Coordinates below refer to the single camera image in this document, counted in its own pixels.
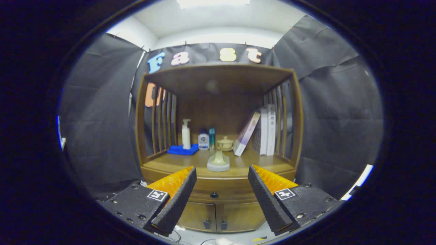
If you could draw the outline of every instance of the ceramic lidded jar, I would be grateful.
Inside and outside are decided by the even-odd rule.
[[[224,136],[223,139],[218,141],[218,149],[222,151],[231,151],[233,150],[233,140],[227,139],[227,136]]]

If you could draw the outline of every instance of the colorful foam letter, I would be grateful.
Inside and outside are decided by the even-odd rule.
[[[180,65],[180,64],[186,64],[189,61],[188,58],[189,54],[188,52],[180,52],[173,56],[173,60],[171,61],[171,65]]]
[[[236,54],[233,48],[222,48],[219,52],[221,61],[235,61]]]
[[[149,83],[147,85],[147,92],[145,94],[145,106],[146,107],[152,107],[153,106],[153,88],[156,85],[154,83]],[[157,92],[157,101],[156,101],[156,106],[160,105],[160,102],[165,98],[165,89],[163,90],[162,93],[162,99],[160,98],[160,91],[162,90],[162,88],[159,88],[159,91]]]
[[[248,59],[254,63],[260,63],[260,59],[257,56],[262,56],[262,53],[257,48],[247,48]]]
[[[150,73],[157,72],[160,69],[160,65],[164,61],[162,59],[163,57],[165,57],[165,52],[161,52],[147,61],[148,65],[150,66]]]

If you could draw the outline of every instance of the black fabric backdrop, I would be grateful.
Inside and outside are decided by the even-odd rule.
[[[298,184],[310,182],[339,199],[366,165],[374,163],[383,120],[371,71],[344,39],[309,16],[297,22],[274,49],[207,43],[143,52],[127,41],[105,34],[73,68],[60,107],[61,134],[67,138],[71,162],[91,189],[100,193],[101,186],[113,188],[114,183],[122,183],[122,187],[131,180],[142,179],[134,117],[140,80],[150,70],[147,61],[165,52],[160,69],[171,68],[172,56],[186,51],[190,60],[184,65],[223,63],[219,59],[222,48],[235,49],[234,62],[253,64],[246,49],[257,48],[262,53],[259,65],[296,70],[304,109]],[[141,54],[143,58],[136,69]],[[290,111],[290,93],[281,92],[288,95]],[[152,108],[146,107],[148,154],[153,153],[151,113]],[[288,122],[287,141],[291,143],[291,118]]]
[[[127,110],[142,52],[105,34],[84,52],[65,82],[61,135],[74,170],[95,195],[142,179],[129,140]]]
[[[296,183],[312,183],[336,199],[374,164],[383,136],[376,82],[363,58],[336,32],[305,16],[275,47],[294,68],[304,109]]]

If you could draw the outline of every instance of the ceiling light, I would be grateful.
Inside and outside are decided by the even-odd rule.
[[[250,0],[177,0],[181,9],[186,9],[195,6],[211,6],[219,4],[250,4]]]

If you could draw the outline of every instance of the blue bottle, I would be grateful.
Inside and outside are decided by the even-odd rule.
[[[209,129],[209,148],[215,150],[215,128]]]

